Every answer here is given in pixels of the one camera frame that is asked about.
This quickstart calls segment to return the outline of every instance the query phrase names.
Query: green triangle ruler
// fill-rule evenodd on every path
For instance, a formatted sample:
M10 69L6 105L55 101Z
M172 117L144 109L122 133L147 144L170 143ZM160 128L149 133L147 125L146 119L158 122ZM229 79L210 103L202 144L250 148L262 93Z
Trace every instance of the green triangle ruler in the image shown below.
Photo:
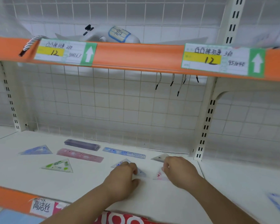
M62 171L67 173L73 173L72 167L70 165L70 161L68 159L60 160L55 163L50 163L46 166L41 167L41 169L47 169L47 170L56 170L56 171Z

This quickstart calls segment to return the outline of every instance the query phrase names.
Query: hand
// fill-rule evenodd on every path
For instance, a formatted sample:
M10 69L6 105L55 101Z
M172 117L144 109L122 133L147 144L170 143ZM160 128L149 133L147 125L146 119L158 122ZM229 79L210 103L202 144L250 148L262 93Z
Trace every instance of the hand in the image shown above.
M168 156L165 158L163 171L168 179L178 188L191 193L203 179L193 164L183 157Z
M126 199L137 188L140 179L132 180L133 173L137 172L136 164L128 162L123 162L110 172L101 186L109 194L112 203Z

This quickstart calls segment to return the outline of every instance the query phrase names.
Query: white arrow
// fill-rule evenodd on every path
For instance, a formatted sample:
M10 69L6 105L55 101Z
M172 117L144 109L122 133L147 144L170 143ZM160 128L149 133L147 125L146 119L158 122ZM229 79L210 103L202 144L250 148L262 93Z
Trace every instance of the white arrow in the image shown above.
M85 62L89 62L92 55L93 55L93 50L92 50L92 47L90 46L90 48L86 52L86 60L85 60Z
M259 55L259 53L254 57L252 62L254 63L254 72L260 73L260 65L263 63L263 60L262 60L261 56Z

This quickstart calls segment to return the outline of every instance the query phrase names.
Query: red packaging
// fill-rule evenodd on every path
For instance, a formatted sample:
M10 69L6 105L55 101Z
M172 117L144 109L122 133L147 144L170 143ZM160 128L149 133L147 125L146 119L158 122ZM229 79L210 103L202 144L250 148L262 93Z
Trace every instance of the red packaging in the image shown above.
M96 219L94 224L161 224L161 223L151 222L147 218L142 218L135 215L104 211Z

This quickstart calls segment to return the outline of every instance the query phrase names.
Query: shelf label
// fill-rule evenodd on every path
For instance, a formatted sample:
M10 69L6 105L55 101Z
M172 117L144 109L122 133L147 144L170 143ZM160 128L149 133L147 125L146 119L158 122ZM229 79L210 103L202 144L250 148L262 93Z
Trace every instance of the shelf label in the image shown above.
M265 49L187 43L182 68L264 77Z
M41 39L35 60L91 66L97 43Z

